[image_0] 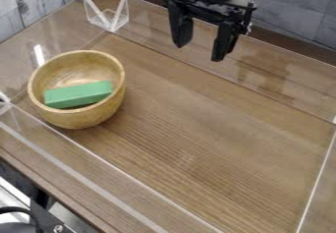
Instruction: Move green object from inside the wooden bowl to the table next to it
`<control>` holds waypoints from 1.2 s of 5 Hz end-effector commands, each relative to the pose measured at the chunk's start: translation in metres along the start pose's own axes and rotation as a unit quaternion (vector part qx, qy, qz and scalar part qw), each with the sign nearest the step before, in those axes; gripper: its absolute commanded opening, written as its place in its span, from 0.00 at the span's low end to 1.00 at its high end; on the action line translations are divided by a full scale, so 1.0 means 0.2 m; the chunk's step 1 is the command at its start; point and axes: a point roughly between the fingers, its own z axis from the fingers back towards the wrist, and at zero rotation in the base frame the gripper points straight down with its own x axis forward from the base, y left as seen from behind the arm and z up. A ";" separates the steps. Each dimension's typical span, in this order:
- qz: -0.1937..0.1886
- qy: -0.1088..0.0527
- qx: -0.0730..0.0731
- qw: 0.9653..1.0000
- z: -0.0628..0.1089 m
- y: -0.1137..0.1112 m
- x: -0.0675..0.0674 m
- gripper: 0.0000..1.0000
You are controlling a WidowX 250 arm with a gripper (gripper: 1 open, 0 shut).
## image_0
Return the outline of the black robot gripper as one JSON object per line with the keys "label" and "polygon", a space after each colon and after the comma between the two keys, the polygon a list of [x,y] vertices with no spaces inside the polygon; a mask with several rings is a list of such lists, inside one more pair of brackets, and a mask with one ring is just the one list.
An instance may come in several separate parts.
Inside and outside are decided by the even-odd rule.
{"label": "black robot gripper", "polygon": [[257,9],[251,0],[166,0],[173,43],[185,46],[193,37],[193,18],[217,26],[210,60],[218,62],[231,52],[238,34],[251,28],[251,14]]}

